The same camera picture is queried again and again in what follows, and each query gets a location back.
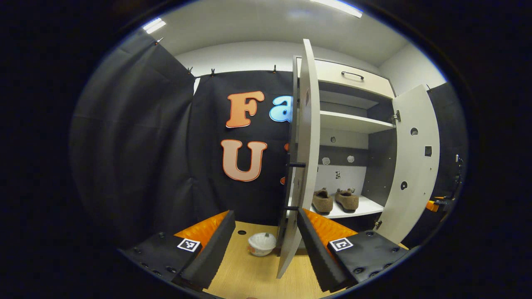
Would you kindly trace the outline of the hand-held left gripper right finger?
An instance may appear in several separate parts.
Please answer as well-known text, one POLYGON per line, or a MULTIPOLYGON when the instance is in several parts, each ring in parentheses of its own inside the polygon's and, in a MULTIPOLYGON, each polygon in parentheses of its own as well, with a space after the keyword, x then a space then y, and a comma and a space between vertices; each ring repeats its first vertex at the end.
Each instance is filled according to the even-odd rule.
POLYGON ((351 288, 401 262, 408 250, 373 230, 355 232, 308 209, 297 210, 312 269, 323 291, 351 288))

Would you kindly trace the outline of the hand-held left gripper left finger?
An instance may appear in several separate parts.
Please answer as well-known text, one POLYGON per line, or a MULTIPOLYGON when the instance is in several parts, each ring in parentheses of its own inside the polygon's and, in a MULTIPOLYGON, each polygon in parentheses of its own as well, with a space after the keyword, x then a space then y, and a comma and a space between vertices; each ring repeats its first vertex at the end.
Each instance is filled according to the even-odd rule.
POLYGON ((227 210, 178 233, 158 232, 121 253, 155 276, 194 291, 209 288, 236 227, 227 210))

